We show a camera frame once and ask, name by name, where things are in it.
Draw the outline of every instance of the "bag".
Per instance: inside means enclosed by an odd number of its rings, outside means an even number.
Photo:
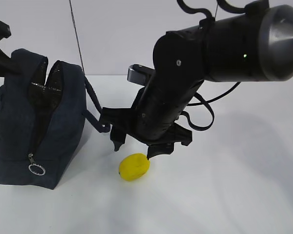
[[[101,133],[87,110],[88,91],[98,99],[78,65],[57,61],[46,79],[48,58],[24,49],[12,53],[20,75],[6,74],[0,87],[0,184],[54,189],[70,163],[85,118]]]

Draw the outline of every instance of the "cable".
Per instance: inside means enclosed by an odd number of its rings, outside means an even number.
[[[239,7],[232,6],[229,3],[227,3],[226,0],[217,0],[217,3],[219,5],[219,7],[221,9],[223,9],[224,11],[234,13],[234,14],[243,14],[243,13],[245,13],[244,8],[239,8]]]
[[[73,25],[74,25],[74,30],[75,30],[75,36],[76,36],[76,40],[77,40],[77,45],[78,45],[79,57],[80,57],[80,61],[81,61],[82,69],[83,69],[83,73],[84,73],[84,62],[83,62],[82,52],[80,50],[80,45],[79,45],[79,40],[78,40],[78,34],[77,34],[77,28],[76,28],[76,23],[75,23],[75,18],[74,18],[74,12],[73,12],[73,6],[72,6],[72,1],[71,0],[69,0],[69,6],[70,6],[70,14],[72,16],[72,21],[73,21]]]
[[[216,12],[215,12],[215,18],[216,18],[216,16],[217,16],[218,6],[219,6],[219,0],[217,0],[217,6],[216,6]],[[241,82],[237,82],[234,86],[232,86],[228,91],[224,92],[222,95],[219,95],[219,96],[217,96],[217,97],[215,97],[215,98],[213,98],[213,99],[211,99],[211,100],[208,100],[208,101],[206,101],[206,102],[207,102],[207,103],[212,103],[212,102],[214,102],[214,101],[217,101],[217,100],[223,98],[224,96],[228,95],[228,94],[231,93],[233,90],[235,90],[235,88],[238,87],[240,83],[241,83]],[[196,94],[194,95],[194,97],[195,97],[196,99],[198,99],[198,95],[199,95],[199,94],[196,93]],[[200,106],[200,105],[204,105],[204,103],[202,103],[202,102],[197,102],[197,103],[189,103],[189,104],[188,104],[188,106]]]
[[[241,82],[237,82],[237,83],[236,83],[234,86],[232,86],[228,91],[224,92],[222,95],[219,95],[219,96],[217,96],[217,97],[215,97],[215,98],[213,98],[213,99],[211,99],[211,100],[208,100],[207,103],[211,103],[211,102],[217,101],[217,100],[223,98],[224,96],[228,95],[228,94],[231,93],[233,90],[235,90],[235,88],[238,87],[240,83],[241,83]],[[204,105],[204,104],[201,103],[201,102],[197,102],[197,103],[189,103],[189,104],[188,104],[188,106],[200,106],[200,105]]]
[[[206,8],[191,8],[188,5],[186,5],[183,0],[177,0],[177,3],[180,6],[180,8],[188,14],[203,13],[206,16],[206,18],[208,19],[213,18],[213,15],[211,14],[211,12]]]

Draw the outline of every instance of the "white table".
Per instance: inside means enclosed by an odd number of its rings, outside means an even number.
[[[125,76],[88,78],[106,107],[130,107],[140,88]],[[231,85],[206,83],[201,94]],[[115,153],[109,135],[86,123],[55,190],[0,186],[0,234],[293,234],[293,78],[243,83],[212,106],[209,131],[151,159],[131,183],[118,165],[146,146],[128,137]],[[203,107],[188,111],[197,124],[210,121]],[[188,127],[183,117],[179,123]]]

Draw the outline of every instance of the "lemon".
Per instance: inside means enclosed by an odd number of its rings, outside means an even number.
[[[144,154],[133,154],[119,164],[119,175],[126,181],[133,181],[143,176],[150,167],[150,161]]]

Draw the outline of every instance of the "zipper pull ring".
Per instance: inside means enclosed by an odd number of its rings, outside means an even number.
[[[43,166],[37,164],[37,163],[34,161],[33,156],[34,156],[34,155],[33,155],[32,153],[30,153],[30,154],[28,155],[28,159],[29,159],[29,161],[30,161],[30,163],[31,163],[31,164],[28,166],[29,171],[30,171],[32,174],[37,175],[37,176],[43,176],[43,175],[45,175],[45,168],[44,168]],[[33,169],[34,169],[35,167],[38,167],[38,168],[42,171],[42,173],[38,173],[38,172],[36,171],[37,169],[34,171]]]

